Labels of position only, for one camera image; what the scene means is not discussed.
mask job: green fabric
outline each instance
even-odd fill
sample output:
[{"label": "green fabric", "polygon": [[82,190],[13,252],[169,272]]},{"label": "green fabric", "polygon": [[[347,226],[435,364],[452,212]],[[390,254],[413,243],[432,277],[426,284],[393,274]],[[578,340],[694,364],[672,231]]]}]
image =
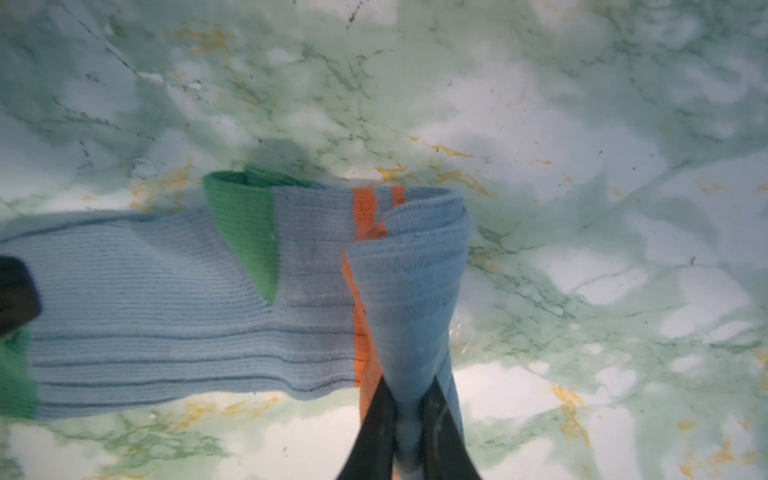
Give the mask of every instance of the green fabric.
[{"label": "green fabric", "polygon": [[19,330],[0,339],[0,415],[31,419],[38,405],[35,382],[27,374],[29,334]]},{"label": "green fabric", "polygon": [[213,172],[203,179],[219,234],[269,304],[275,300],[280,270],[280,246],[270,188],[311,186],[254,165],[246,166],[243,173]]}]

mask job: ribbed sock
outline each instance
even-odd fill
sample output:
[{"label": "ribbed sock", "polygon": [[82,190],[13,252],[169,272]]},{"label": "ribbed sock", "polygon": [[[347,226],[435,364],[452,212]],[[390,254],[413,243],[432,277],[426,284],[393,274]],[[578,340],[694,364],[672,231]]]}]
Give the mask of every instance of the ribbed sock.
[{"label": "ribbed sock", "polygon": [[466,261],[461,196],[330,189],[249,166],[204,179],[209,206],[0,243],[42,314],[0,346],[0,415],[94,415],[194,393],[298,399],[382,372],[398,461],[418,467],[419,400],[435,375],[461,425],[448,327]]}]

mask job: marble tabletop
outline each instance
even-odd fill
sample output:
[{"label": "marble tabletop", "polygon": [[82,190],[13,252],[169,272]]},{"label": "marble tabletop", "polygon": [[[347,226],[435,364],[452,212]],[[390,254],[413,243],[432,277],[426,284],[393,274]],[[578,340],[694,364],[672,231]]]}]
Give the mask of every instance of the marble tabletop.
[{"label": "marble tabletop", "polygon": [[[764,0],[2,0],[0,65],[4,225],[251,161],[455,188],[484,479],[768,475]],[[357,395],[0,419],[0,479],[335,478]]]}]

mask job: black object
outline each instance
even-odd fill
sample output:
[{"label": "black object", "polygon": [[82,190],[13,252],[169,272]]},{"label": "black object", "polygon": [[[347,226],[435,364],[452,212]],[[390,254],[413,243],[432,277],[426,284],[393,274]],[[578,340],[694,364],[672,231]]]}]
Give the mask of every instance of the black object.
[{"label": "black object", "polygon": [[[392,479],[395,417],[395,400],[382,377],[337,480]],[[422,428],[420,446],[425,480],[480,480],[437,378],[422,399]]]},{"label": "black object", "polygon": [[0,257],[0,337],[40,315],[40,298],[21,260]]}]

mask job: striped sock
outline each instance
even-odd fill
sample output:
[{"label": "striped sock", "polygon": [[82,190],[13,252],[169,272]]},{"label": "striped sock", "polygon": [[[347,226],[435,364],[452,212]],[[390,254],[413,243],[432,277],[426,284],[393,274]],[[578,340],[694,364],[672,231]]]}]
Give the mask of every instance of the striped sock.
[{"label": "striped sock", "polygon": [[379,377],[414,468],[435,375],[460,425],[448,327],[470,220],[432,187],[340,190],[249,166],[204,179],[208,207],[16,237],[42,314],[0,344],[0,415],[94,415],[194,393],[298,399]]}]

